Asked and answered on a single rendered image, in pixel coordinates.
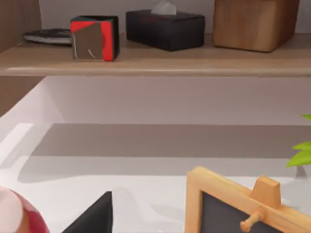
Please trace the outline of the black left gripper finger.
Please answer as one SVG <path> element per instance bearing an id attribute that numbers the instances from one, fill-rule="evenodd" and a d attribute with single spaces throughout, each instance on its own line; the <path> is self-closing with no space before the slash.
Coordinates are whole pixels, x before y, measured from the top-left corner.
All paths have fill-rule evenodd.
<path id="1" fill-rule="evenodd" d="M 112 192 L 105 192 L 62 233 L 112 233 Z"/>

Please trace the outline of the red and white can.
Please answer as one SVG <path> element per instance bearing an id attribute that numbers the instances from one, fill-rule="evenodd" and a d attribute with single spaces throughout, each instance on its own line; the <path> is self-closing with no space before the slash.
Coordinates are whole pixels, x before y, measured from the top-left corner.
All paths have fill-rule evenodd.
<path id="1" fill-rule="evenodd" d="M 40 212 L 19 193 L 0 186 L 0 233 L 50 233 Z"/>

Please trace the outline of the wooden framed blackboard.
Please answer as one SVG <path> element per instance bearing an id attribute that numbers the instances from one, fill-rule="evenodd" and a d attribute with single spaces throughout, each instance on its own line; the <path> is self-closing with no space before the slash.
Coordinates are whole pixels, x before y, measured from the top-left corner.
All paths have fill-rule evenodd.
<path id="1" fill-rule="evenodd" d="M 282 204 L 269 177 L 249 189 L 196 167 L 187 173 L 184 233 L 311 233 L 311 216 Z"/>

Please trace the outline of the wooden open shelf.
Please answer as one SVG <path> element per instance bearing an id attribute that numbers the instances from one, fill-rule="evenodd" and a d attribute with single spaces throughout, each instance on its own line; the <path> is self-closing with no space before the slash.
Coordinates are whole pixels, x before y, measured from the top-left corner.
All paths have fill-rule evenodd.
<path id="1" fill-rule="evenodd" d="M 21 43 L 0 52 L 0 117 L 46 76 L 311 77 L 311 32 L 271 53 L 212 48 L 165 52 L 121 38 L 114 62 L 74 61 L 68 47 Z"/>

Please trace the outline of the red and black cube box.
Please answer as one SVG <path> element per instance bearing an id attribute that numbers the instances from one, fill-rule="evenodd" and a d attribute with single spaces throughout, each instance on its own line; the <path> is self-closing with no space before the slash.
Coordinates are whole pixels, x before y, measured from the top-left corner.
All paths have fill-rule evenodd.
<path id="1" fill-rule="evenodd" d="M 114 61 L 120 53 L 117 16 L 78 16 L 70 21 L 76 60 Z"/>

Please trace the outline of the black tissue box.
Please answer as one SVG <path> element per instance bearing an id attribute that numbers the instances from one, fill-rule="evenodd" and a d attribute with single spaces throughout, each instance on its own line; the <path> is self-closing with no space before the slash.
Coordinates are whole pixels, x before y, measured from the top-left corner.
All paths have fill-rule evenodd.
<path id="1" fill-rule="evenodd" d="M 126 38 L 149 47 L 179 51 L 204 44 L 204 15 L 178 11 L 175 15 L 157 15 L 151 10 L 133 10 L 125 14 Z"/>

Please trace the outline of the green plant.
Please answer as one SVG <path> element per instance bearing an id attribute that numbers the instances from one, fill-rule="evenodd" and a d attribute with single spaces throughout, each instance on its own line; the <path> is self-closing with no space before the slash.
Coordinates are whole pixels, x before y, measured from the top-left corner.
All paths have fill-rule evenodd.
<path id="1" fill-rule="evenodd" d="M 286 167 L 311 165 L 311 140 L 292 147 L 297 153 L 286 164 Z"/>

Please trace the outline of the wooden block box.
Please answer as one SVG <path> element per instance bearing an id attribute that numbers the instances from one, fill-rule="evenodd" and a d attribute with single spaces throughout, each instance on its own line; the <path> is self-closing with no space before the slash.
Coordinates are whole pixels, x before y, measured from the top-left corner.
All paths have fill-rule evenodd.
<path id="1" fill-rule="evenodd" d="M 272 52 L 295 33 L 300 0 L 215 0 L 215 47 Z"/>

